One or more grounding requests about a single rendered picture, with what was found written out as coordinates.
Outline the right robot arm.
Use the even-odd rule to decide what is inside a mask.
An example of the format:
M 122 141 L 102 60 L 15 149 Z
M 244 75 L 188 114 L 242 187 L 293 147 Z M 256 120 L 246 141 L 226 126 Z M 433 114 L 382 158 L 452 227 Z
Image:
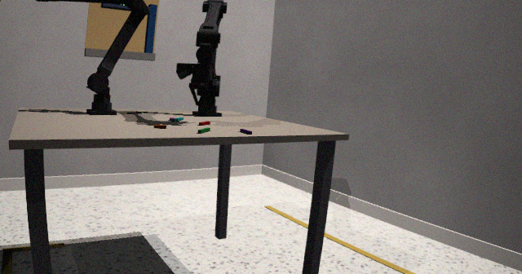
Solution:
M 129 7 L 132 11 L 122 26 L 118 35 L 114 39 L 111 47 L 108 49 L 105 57 L 97 68 L 97 72 L 91 74 L 87 80 L 87 88 L 96 92 L 94 102 L 91 109 L 87 109 L 89 115 L 117 115 L 117 111 L 112 111 L 112 103 L 110 103 L 110 95 L 108 87 L 108 76 L 113 71 L 115 64 L 120 58 L 122 52 L 126 48 L 135 30 L 138 28 L 143 18 L 150 12 L 144 0 L 36 0 L 38 2 L 97 2 L 112 3 Z M 90 84 L 90 86 L 89 86 Z

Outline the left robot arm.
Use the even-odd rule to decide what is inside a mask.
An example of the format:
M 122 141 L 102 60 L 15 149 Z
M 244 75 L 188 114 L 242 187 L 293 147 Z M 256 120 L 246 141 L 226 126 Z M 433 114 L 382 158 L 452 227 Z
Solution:
M 199 32 L 197 31 L 196 41 L 196 46 L 200 47 L 196 53 L 198 63 L 200 64 L 177 63 L 176 72 L 179 79 L 186 78 L 191 74 L 192 77 L 201 77 L 202 63 L 213 64 L 212 79 L 216 79 L 218 87 L 209 104 L 204 104 L 202 100 L 201 106 L 198 106 L 199 113 L 192 111 L 192 115 L 199 117 L 222 117 L 222 113 L 217 113 L 217 106 L 215 106 L 215 96 L 219 97 L 220 88 L 220 76 L 216 75 L 215 61 L 218 43 L 220 43 L 220 33 L 217 33 L 217 30 L 219 31 L 219 23 L 221 19 L 223 19 L 223 14 L 226 14 L 227 4 L 228 3 L 223 2 L 223 0 L 207 0 L 203 2 L 202 12 L 207 12 L 207 14 L 205 22 L 200 26 Z M 210 49 L 210 44 L 211 46 L 214 44 L 214 47 L 211 48 L 212 50 Z

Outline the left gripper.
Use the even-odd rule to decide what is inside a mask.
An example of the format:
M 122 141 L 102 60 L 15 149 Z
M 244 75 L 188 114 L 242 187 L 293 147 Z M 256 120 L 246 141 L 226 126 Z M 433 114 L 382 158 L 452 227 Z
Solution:
M 191 83 L 189 83 L 190 91 L 192 92 L 192 96 L 195 100 L 196 106 L 201 106 L 202 100 L 204 101 L 204 104 L 209 104 L 214 92 L 217 89 L 216 79 L 212 79 L 212 72 L 213 72 L 213 64 L 202 64 L 202 75 L 200 77 L 192 77 Z M 212 81 L 211 81 L 212 80 Z M 201 83 L 207 83 L 205 85 L 202 85 Z M 194 89 L 200 89 L 201 90 L 201 98 L 199 99 L 199 102 L 197 101 L 197 96 Z M 207 89 L 211 89 L 210 96 L 208 100 L 206 100 L 206 91 Z

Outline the green rod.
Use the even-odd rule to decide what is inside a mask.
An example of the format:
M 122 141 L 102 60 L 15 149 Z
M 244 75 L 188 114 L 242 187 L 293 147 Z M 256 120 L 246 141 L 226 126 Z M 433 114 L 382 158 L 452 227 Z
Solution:
M 205 133 L 207 131 L 210 131 L 210 128 L 207 127 L 207 128 L 204 128 L 204 129 L 200 129 L 200 130 L 198 130 L 198 133 L 201 134 L 201 133 Z

